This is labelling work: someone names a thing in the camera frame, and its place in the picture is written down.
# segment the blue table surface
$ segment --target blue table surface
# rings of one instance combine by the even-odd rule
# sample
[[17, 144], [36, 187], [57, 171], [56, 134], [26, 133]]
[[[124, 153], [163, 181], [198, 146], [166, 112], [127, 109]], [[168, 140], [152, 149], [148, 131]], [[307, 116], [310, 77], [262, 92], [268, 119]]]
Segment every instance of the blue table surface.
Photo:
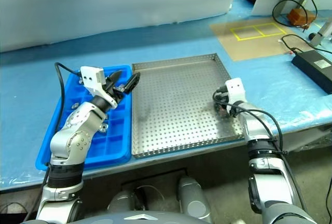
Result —
[[[0, 189], [42, 182], [44, 172], [34, 164], [60, 96], [54, 62], [79, 69], [82, 65], [113, 66], [217, 53], [230, 76], [242, 78], [247, 99], [273, 114], [283, 132], [331, 123], [332, 95], [291, 64], [293, 55], [234, 62], [210, 29], [213, 23], [258, 18], [250, 16], [251, 10], [246, 0], [234, 0], [232, 9], [222, 16], [2, 53]], [[328, 17], [330, 13], [320, 11], [319, 16]], [[312, 24], [305, 33], [298, 29], [294, 32], [307, 37], [318, 30]], [[332, 50], [331, 43], [323, 46]]]

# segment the silver robot arm segment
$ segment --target silver robot arm segment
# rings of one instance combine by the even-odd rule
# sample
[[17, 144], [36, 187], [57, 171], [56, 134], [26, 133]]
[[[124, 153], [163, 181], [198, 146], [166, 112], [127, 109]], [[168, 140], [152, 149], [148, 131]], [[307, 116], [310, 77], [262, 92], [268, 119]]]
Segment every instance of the silver robot arm segment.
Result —
[[[231, 116], [239, 116], [248, 147], [249, 196], [252, 210], [262, 214], [264, 224], [315, 223], [302, 209], [295, 205], [297, 194], [293, 190], [290, 176], [265, 127], [254, 116], [234, 106], [246, 110], [259, 110], [248, 103], [240, 78], [226, 81], [226, 88], [219, 90], [220, 102], [226, 102], [226, 111]], [[263, 113], [253, 112], [268, 127]]]
[[82, 173], [91, 140], [106, 119], [106, 112], [115, 109], [124, 94], [130, 93], [140, 78], [139, 73], [134, 74], [126, 85], [116, 87], [121, 71], [107, 78], [102, 68], [84, 66], [80, 72], [84, 86], [93, 99], [73, 111], [51, 140], [49, 177], [43, 188], [36, 218], [56, 224], [79, 219]]

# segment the perforated metal tray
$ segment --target perforated metal tray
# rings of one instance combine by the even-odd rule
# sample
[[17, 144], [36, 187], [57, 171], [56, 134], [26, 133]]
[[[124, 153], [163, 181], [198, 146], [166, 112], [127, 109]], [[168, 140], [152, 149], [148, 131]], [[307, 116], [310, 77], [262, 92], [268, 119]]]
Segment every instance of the perforated metal tray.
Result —
[[132, 154], [139, 158], [242, 137], [212, 95], [230, 79], [217, 54], [133, 64]]

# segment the black power adapter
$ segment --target black power adapter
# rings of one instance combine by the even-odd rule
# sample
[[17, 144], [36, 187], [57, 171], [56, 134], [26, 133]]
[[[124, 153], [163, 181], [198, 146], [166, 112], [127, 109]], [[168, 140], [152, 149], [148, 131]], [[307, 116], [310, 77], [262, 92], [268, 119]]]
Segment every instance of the black power adapter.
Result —
[[332, 93], [332, 62], [316, 50], [299, 52], [292, 63], [308, 75], [326, 93]]

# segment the white backdrop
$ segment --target white backdrop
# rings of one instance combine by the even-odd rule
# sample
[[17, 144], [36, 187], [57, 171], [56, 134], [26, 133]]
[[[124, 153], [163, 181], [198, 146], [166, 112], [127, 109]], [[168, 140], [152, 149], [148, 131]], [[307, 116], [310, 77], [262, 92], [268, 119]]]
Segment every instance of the white backdrop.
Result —
[[1, 51], [206, 18], [232, 0], [0, 0]]

